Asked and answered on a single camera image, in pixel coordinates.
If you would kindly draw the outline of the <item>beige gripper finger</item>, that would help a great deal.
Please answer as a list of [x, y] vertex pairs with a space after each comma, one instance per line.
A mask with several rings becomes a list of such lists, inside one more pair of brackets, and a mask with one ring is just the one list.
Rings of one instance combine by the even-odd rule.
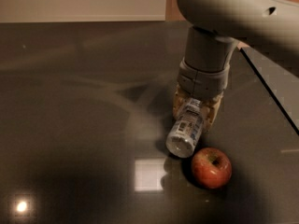
[[211, 98], [201, 99], [201, 112], [203, 115], [203, 132], [207, 133], [212, 128], [212, 125], [218, 115], [219, 108], [221, 106], [221, 100], [223, 93], [220, 93]]
[[172, 106], [172, 115], [174, 119], [178, 118], [180, 109], [183, 106], [185, 106], [189, 98], [190, 95], [186, 91], [184, 91], [179, 85], [177, 85], [176, 91], [174, 93], [173, 106]]

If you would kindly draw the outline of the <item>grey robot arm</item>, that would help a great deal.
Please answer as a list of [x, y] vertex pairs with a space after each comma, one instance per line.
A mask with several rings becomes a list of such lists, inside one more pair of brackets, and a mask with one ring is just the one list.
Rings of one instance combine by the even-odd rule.
[[190, 97], [203, 102], [204, 129], [211, 128], [228, 83], [239, 41], [297, 75], [299, 5], [287, 0], [177, 0], [192, 24], [178, 73], [173, 113]]

